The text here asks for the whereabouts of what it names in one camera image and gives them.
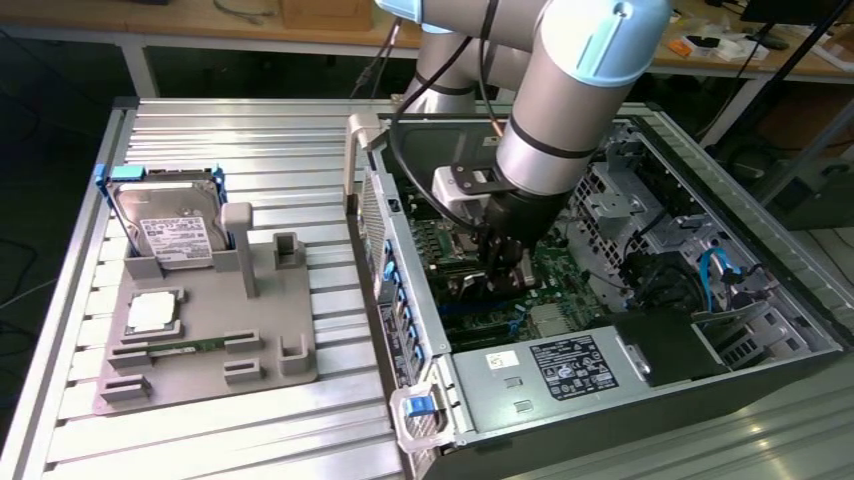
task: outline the sticker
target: sticker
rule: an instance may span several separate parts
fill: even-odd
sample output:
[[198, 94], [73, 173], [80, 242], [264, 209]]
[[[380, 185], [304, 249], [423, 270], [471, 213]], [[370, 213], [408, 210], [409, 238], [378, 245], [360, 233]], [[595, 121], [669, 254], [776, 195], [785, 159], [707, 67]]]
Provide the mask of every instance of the sticker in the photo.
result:
[[531, 354], [556, 400], [619, 387], [589, 335], [535, 345]]
[[515, 367], [516, 365], [519, 365], [519, 357], [516, 357], [516, 352], [513, 352], [512, 350], [497, 353], [487, 353], [485, 363], [489, 364], [489, 370]]
[[140, 223], [160, 262], [210, 258], [210, 242], [201, 217], [149, 218]]

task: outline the workbench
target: workbench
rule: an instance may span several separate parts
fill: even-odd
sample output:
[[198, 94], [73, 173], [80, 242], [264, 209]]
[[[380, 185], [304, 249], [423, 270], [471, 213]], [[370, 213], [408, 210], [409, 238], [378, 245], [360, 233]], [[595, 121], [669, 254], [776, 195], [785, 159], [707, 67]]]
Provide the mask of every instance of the workbench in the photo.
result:
[[[229, 201], [254, 207], [249, 241], [292, 231], [305, 242], [320, 377], [141, 413], [92, 414], [126, 240], [89, 184], [0, 478], [403, 476], [341, 205], [346, 116], [390, 109], [386, 101], [150, 99], [113, 110], [97, 163], [218, 164]], [[643, 112], [640, 104], [621, 110]], [[854, 473], [852, 371], [848, 356], [732, 415], [517, 478], [843, 478]]]
[[[737, 15], [703, 0], [672, 0], [684, 18], [703, 18], [715, 23], [727, 18], [733, 29], [740, 28]], [[278, 0], [244, 0], [246, 11], [278, 11]], [[168, 6], [142, 5], [129, 0], [26, 0], [0, 2], [0, 28], [18, 38], [94, 42], [116, 45], [140, 97], [157, 97], [157, 83], [148, 62], [146, 47], [177, 47], [217, 50], [245, 50], [320, 55], [373, 56], [382, 43], [392, 16], [373, 11], [373, 28], [366, 32], [294, 30], [284, 28], [281, 17], [265, 18], [261, 25], [226, 15], [213, 8], [210, 0], [172, 0]], [[397, 36], [392, 56], [415, 58], [420, 31], [407, 25]], [[655, 52], [649, 73], [733, 77], [740, 61], [712, 58], [683, 58], [665, 46], [684, 34], [683, 24], [667, 29]], [[708, 129], [700, 145], [715, 143], [739, 117], [747, 104], [783, 65], [801, 39], [780, 29], [773, 34], [789, 43], [784, 51], [771, 51], [760, 62], [751, 62], [741, 78], [748, 79], [728, 108]], [[789, 81], [854, 84], [854, 74], [839, 70], [817, 55], [805, 55], [787, 77]]]

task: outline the blue latch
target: blue latch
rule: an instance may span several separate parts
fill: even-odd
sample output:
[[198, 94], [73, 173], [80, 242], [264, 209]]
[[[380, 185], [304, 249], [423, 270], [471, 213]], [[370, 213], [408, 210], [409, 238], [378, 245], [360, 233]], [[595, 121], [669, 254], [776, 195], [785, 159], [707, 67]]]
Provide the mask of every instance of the blue latch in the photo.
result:
[[117, 182], [138, 182], [145, 176], [145, 168], [141, 165], [118, 165], [112, 167], [109, 177]]
[[403, 410], [408, 418], [423, 417], [424, 415], [436, 413], [436, 404], [429, 395], [412, 397], [405, 399]]
[[389, 260], [385, 264], [385, 270], [382, 271], [382, 281], [390, 280], [390, 275], [394, 273], [394, 261]]

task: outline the table leg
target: table leg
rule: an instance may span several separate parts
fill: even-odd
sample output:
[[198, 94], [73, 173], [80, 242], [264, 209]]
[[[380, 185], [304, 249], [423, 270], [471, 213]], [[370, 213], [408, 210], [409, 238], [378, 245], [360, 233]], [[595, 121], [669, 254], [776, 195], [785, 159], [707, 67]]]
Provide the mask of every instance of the table leg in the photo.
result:
[[747, 105], [749, 105], [749, 102], [756, 96], [756, 93], [759, 93], [759, 90], [761, 90], [761, 87], [769, 79], [769, 76], [763, 76], [759, 78], [753, 78], [752, 80], [747, 80], [737, 93], [735, 94], [735, 97], [732, 97], [732, 101], [723, 110], [720, 117], [717, 117], [717, 120], [708, 129], [708, 133], [705, 133], [705, 136], [699, 141], [700, 147], [704, 148], [708, 145], [717, 143], [717, 140], [720, 140], [723, 134], [735, 123], [735, 120], [737, 120], [737, 117], [741, 115], [741, 112], [747, 108]]
[[130, 80], [133, 81], [136, 96], [142, 98], [158, 97], [157, 81], [154, 80], [154, 72], [148, 62], [145, 44], [136, 35], [121, 38], [121, 41], [117, 43], [121, 48], [124, 63], [128, 66]]

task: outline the circuit board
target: circuit board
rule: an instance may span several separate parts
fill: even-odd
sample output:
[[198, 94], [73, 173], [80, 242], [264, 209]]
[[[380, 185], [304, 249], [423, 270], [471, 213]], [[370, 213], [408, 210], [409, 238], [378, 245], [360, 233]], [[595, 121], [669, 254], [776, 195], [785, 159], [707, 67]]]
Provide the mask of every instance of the circuit board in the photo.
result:
[[409, 220], [409, 227], [453, 351], [571, 333], [608, 313], [557, 230], [537, 245], [532, 259], [541, 280], [539, 288], [512, 300], [457, 304], [445, 291], [443, 278], [476, 271], [476, 245], [453, 223], [441, 218]]

